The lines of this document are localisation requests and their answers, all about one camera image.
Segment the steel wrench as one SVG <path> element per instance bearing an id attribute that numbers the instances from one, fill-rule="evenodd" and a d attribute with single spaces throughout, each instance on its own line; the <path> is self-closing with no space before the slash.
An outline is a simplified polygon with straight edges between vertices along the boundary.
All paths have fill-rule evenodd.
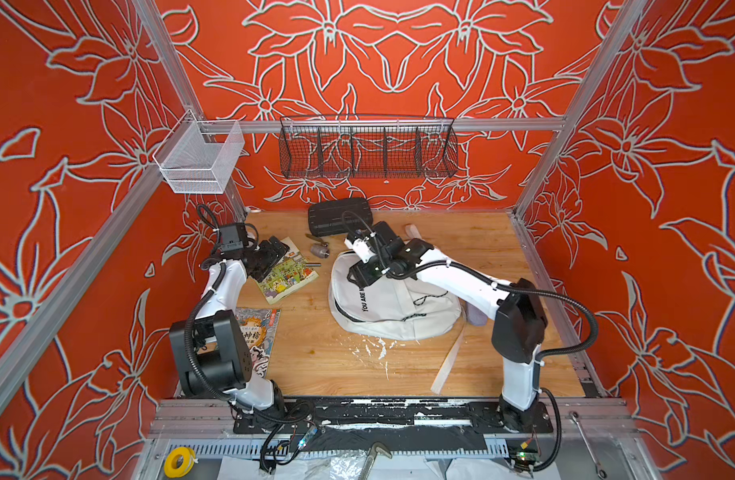
<path id="1" fill-rule="evenodd" d="M 587 452 L 589 452 L 589 457 L 591 458 L 591 461 L 593 462 L 593 465 L 595 466 L 595 473 L 597 474 L 597 478 L 599 479 L 609 478 L 609 476 L 607 476 L 607 472 L 605 471 L 605 468 L 603 468 L 603 464 L 601 464 L 601 460 L 599 460 L 599 456 L 597 456 L 597 454 L 595 453 L 595 450 L 593 450 L 593 446 L 591 446 L 591 442 L 589 441 L 589 436 L 587 435 L 587 432 L 585 431 L 583 424 L 581 424 L 581 418 L 579 417 L 579 412 L 571 411 L 571 422 L 573 422 L 577 430 L 579 430 L 579 436 L 581 436 L 581 441 L 583 442 L 583 444 L 585 444 L 585 448 L 587 448 Z"/>

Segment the green history comic book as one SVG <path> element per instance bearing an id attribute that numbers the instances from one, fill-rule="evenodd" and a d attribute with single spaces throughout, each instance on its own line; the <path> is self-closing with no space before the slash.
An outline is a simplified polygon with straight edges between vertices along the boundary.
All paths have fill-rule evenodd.
<path id="1" fill-rule="evenodd" d="M 287 254 L 258 284 L 259 290 L 269 305 L 277 304 L 318 278 L 318 273 L 308 265 L 307 260 L 291 238 L 285 237 L 281 242 L 289 248 Z"/>

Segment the small green circuit board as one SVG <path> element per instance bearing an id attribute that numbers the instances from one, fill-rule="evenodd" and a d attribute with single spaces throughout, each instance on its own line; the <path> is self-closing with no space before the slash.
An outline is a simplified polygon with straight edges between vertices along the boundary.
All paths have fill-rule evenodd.
<path id="1" fill-rule="evenodd" d="M 534 449 L 523 449 L 515 447 L 509 449 L 509 468 L 517 473 L 533 474 L 535 465 L 539 463 L 541 456 Z"/>

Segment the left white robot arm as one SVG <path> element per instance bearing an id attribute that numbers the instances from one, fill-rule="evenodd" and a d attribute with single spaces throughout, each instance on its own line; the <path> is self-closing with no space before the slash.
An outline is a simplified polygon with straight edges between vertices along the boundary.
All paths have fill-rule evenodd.
<path id="1" fill-rule="evenodd" d="M 221 400 L 265 422 L 281 420 L 286 416 L 281 390 L 254 371 L 234 310 L 247 280 L 265 280 L 289 246 L 274 236 L 261 240 L 246 222 L 221 224 L 205 204 L 196 212 L 217 240 L 201 265 L 208 272 L 205 290 L 189 316 L 168 332 L 182 394 Z"/>

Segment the purple glasses case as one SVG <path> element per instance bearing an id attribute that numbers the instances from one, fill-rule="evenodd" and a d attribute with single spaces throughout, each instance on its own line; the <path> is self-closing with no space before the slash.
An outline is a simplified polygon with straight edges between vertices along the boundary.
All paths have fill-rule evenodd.
<path id="1" fill-rule="evenodd" d="M 477 309 L 473 304 L 467 304 L 467 321 L 472 326 L 485 326 L 489 322 L 487 314 Z"/>

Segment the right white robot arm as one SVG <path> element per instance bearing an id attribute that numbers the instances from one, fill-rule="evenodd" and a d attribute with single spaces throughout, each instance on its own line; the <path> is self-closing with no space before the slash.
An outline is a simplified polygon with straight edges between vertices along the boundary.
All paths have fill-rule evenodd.
<path id="1" fill-rule="evenodd" d="M 537 289 L 525 279 L 513 283 L 481 273 L 425 240 L 403 241 L 383 221 L 370 226 L 356 213 L 345 211 L 340 222 L 347 231 L 346 247 L 359 257 L 346 274 L 350 283 L 369 287 L 383 278 L 419 280 L 457 296 L 493 320 L 491 343 L 503 358 L 499 412 L 503 427 L 509 431 L 527 430 L 541 413 L 539 377 L 545 358 L 585 351 L 599 337 L 595 314 L 573 298 Z M 587 338 L 575 345 L 544 350 L 547 318 L 541 298 L 577 308 L 587 318 Z"/>

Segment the yellow tape roll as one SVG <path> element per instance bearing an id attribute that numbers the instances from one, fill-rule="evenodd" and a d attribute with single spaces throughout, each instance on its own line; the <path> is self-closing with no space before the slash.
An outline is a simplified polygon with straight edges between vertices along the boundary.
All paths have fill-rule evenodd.
<path id="1" fill-rule="evenodd" d="M 179 479 L 187 476 L 198 463 L 195 451 L 190 447 L 177 447 L 165 458 L 162 469 L 166 478 Z"/>

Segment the metal pipe elbow fitting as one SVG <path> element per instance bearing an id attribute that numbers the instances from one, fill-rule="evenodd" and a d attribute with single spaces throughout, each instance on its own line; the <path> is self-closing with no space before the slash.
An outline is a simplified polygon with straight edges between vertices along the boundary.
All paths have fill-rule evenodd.
<path id="1" fill-rule="evenodd" d="M 327 259 L 330 256 L 330 249 L 327 243 L 313 243 L 310 246 L 310 252 L 312 255 L 319 259 Z"/>

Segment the black plastic case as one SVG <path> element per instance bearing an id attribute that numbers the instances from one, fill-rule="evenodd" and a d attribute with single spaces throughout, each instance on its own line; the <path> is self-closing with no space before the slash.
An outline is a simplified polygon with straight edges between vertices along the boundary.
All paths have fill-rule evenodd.
<path id="1" fill-rule="evenodd" d="M 348 233 L 349 227 L 362 225 L 356 216 L 367 224 L 373 224 L 373 212 L 365 198 L 351 197 L 313 204 L 307 210 L 309 232 L 316 237 Z"/>

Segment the red cartoon story book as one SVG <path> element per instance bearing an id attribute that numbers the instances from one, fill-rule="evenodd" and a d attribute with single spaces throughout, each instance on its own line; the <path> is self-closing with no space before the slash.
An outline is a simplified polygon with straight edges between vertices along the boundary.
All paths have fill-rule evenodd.
<path id="1" fill-rule="evenodd" d="M 261 378 L 265 378 L 281 310 L 237 307 L 234 314 L 248 346 L 253 371 Z"/>

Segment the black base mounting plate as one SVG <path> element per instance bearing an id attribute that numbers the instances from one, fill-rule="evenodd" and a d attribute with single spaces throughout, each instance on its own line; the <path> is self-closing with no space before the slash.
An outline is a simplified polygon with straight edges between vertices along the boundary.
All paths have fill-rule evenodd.
<path id="1" fill-rule="evenodd" d="M 519 413 L 487 397 L 303 396 L 286 398 L 281 413 L 259 413 L 240 404 L 229 408 L 235 430 L 258 427 L 267 431 L 280 420 L 284 428 L 298 432 L 309 426 L 324 430 L 461 426 L 477 433 L 527 436 L 555 431 L 543 402 Z"/>

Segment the white student backpack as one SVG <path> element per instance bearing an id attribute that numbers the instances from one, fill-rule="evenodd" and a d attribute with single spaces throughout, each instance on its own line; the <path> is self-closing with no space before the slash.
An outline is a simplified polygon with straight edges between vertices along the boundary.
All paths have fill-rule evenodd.
<path id="1" fill-rule="evenodd" d="M 463 315 L 459 298 L 419 280 L 383 277 L 369 286 L 349 281 L 349 274 L 365 265 L 357 253 L 347 249 L 331 266 L 328 306 L 344 331 L 415 345 L 449 334 Z"/>

